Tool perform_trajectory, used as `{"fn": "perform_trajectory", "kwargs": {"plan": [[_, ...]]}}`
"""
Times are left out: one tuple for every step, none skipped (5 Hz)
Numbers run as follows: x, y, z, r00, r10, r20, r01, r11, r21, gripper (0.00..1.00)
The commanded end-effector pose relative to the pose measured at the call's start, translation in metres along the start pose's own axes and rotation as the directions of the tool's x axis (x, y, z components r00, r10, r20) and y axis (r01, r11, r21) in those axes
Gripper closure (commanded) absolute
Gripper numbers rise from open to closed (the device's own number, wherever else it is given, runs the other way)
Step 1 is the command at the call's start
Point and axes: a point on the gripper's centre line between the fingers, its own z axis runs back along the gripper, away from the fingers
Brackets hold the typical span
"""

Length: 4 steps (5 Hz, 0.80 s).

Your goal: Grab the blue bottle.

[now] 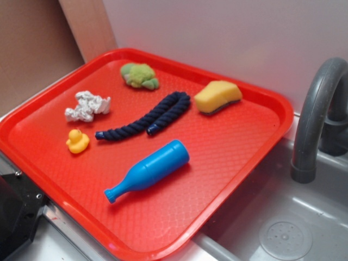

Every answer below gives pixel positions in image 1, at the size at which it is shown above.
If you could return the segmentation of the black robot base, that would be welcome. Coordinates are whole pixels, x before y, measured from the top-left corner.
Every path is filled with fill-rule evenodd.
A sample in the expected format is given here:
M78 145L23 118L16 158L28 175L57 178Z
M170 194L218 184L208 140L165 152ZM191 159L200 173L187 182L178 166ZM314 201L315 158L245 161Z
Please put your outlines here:
M33 242L46 201L44 192L25 173L1 175L1 260Z

